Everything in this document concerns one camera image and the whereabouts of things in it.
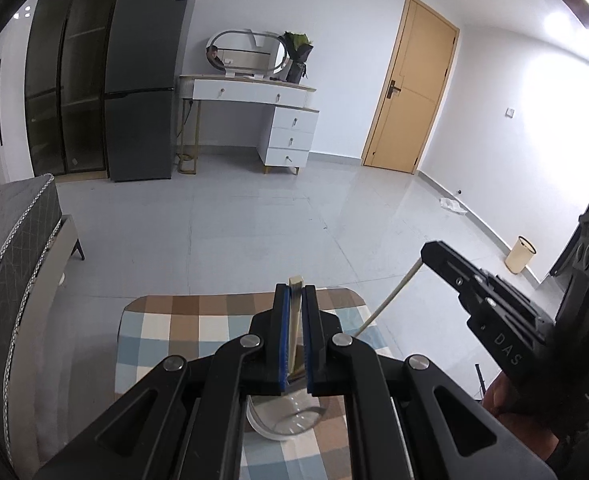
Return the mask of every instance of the refrigerator door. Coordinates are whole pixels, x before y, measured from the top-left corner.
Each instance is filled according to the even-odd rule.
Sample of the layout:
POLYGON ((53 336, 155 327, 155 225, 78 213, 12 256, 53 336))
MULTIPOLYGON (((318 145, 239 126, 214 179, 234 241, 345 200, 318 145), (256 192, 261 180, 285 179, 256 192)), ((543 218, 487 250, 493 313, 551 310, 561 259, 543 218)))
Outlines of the refrigerator door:
POLYGON ((172 177, 174 101, 172 90, 106 96, 106 142, 112 180, 172 177))
POLYGON ((117 0, 106 60, 106 93, 173 88, 183 60, 186 10, 194 0, 117 0))

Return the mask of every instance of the gray mattress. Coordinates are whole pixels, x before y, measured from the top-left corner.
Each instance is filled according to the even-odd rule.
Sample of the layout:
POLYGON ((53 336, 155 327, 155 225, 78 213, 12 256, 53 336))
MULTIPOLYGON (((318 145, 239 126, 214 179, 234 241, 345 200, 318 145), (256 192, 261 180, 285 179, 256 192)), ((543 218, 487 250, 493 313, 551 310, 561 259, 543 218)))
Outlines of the gray mattress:
POLYGON ((0 451, 6 452, 4 386, 12 360, 15 324, 28 285, 48 240, 61 221, 59 197, 51 175, 0 186, 0 451))

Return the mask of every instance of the white dressing table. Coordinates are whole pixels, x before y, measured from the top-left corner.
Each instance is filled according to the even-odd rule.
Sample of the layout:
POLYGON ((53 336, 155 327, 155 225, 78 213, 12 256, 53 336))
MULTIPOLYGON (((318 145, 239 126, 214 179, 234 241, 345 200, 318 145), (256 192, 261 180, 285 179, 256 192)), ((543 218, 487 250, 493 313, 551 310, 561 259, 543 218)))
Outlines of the white dressing table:
POLYGON ((316 90, 307 86, 250 77, 229 77, 225 75, 181 75, 179 95, 184 100, 196 101, 196 127, 194 150, 187 155, 184 133, 181 130, 181 144, 178 171, 195 174, 199 146, 199 126, 202 101, 236 101, 264 103, 261 132, 257 152, 264 164, 264 173, 272 166, 304 168, 313 145, 313 137, 319 116, 318 110, 309 108, 311 97, 316 90), (185 170, 184 161, 192 160, 193 169, 185 170))

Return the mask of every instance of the mirror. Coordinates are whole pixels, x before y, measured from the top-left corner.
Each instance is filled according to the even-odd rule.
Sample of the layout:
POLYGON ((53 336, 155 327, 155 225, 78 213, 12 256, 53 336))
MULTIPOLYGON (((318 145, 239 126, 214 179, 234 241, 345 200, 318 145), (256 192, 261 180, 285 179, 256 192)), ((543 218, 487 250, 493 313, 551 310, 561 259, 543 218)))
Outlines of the mirror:
POLYGON ((274 32, 224 30, 207 43, 210 65, 226 75, 268 77, 287 67, 289 57, 283 38, 274 32))

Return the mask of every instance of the gold metal leg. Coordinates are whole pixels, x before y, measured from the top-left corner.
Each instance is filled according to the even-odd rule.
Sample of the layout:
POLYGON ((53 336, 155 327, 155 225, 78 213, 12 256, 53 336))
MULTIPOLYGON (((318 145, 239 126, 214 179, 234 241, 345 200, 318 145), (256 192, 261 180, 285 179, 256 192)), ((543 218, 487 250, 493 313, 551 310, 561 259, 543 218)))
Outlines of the gold metal leg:
POLYGON ((184 130, 181 130, 181 144, 179 147, 178 167, 177 171, 182 174, 194 175, 196 174, 196 160, 199 155, 199 127, 201 126, 201 101, 196 102, 196 123, 194 124, 194 152, 192 155, 186 153, 186 145, 184 143, 184 130), (185 170, 183 163, 187 160, 192 160, 192 170, 185 170))

